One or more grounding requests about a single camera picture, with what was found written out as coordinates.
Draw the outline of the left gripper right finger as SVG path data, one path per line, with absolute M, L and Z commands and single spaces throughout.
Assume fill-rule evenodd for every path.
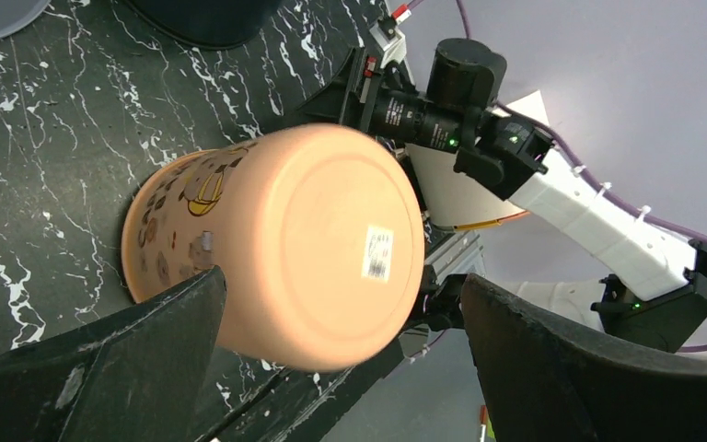
M 461 312 L 500 441 L 707 441 L 707 361 L 595 331 L 471 274 Z

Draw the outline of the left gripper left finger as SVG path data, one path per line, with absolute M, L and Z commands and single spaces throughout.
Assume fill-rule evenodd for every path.
M 226 303 L 219 268 L 0 355 L 0 441 L 190 441 Z

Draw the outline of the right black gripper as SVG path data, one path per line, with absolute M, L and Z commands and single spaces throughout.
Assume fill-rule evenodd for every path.
M 448 153 L 504 136 L 507 119 L 493 106 L 507 61 L 483 43 L 437 43 L 424 92 L 388 82 L 377 62 L 365 49 L 351 49 L 333 79 L 297 109 L 296 123 L 336 123 Z

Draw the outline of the orange bucket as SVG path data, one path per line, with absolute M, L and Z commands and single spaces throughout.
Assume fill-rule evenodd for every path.
M 306 124 L 155 172 L 126 213 L 121 258 L 137 302 L 221 270 L 219 347 L 331 372 L 379 353 L 407 321 L 423 273 L 423 221 L 381 144 Z

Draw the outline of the large black bucket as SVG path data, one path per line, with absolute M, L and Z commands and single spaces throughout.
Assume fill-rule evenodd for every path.
M 127 4 L 156 29 L 201 49 L 237 48 L 257 36 L 282 0 L 132 0 Z

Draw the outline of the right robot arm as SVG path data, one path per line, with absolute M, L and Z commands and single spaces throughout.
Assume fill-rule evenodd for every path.
M 575 288 L 580 316 L 622 340 L 675 353 L 707 318 L 707 244 L 683 239 L 615 205 L 585 181 L 548 129 L 494 106 L 505 58 L 479 41 L 435 49 L 424 92 L 399 70 L 403 50 L 349 52 L 327 86 L 297 111 L 301 122 L 334 122 L 407 146 L 431 222 L 479 229 L 536 216 L 608 268 Z

